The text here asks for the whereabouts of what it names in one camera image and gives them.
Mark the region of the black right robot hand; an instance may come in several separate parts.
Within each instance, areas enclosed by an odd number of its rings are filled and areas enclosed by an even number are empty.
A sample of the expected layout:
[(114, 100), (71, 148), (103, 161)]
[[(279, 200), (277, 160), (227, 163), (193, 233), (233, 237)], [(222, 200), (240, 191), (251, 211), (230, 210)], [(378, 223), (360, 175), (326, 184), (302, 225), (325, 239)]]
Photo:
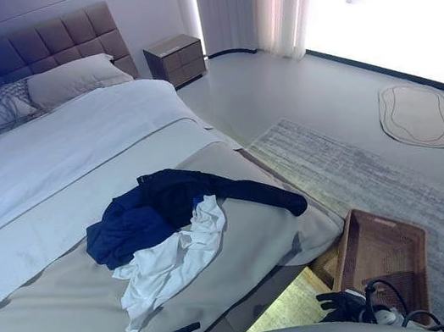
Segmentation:
[(368, 315), (366, 297), (354, 290), (318, 294), (316, 300), (319, 301), (323, 310), (329, 311), (321, 320), (324, 323), (356, 322), (370, 324), (373, 322)]

